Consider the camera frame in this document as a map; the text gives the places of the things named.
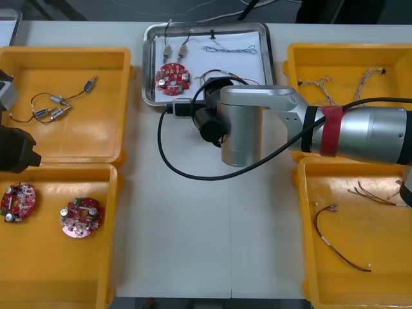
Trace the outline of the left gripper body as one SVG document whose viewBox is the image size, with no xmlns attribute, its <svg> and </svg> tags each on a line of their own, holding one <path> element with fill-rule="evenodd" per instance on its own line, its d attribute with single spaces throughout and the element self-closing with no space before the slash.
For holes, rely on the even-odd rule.
<svg viewBox="0 0 412 309">
<path fill-rule="evenodd" d="M 41 155 L 33 147 L 31 134 L 19 128 L 1 127 L 1 172 L 21 173 L 27 167 L 38 167 Z"/>
</svg>

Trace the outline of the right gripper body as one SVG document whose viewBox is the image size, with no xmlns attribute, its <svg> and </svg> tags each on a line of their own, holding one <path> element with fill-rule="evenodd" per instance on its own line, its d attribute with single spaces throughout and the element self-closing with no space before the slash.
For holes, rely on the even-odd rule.
<svg viewBox="0 0 412 309">
<path fill-rule="evenodd" d="M 204 89 L 204 104 L 206 108 L 216 108 L 220 102 L 220 91 L 226 86 L 232 86 L 233 82 L 223 77 L 212 77 L 206 81 Z"/>
</svg>

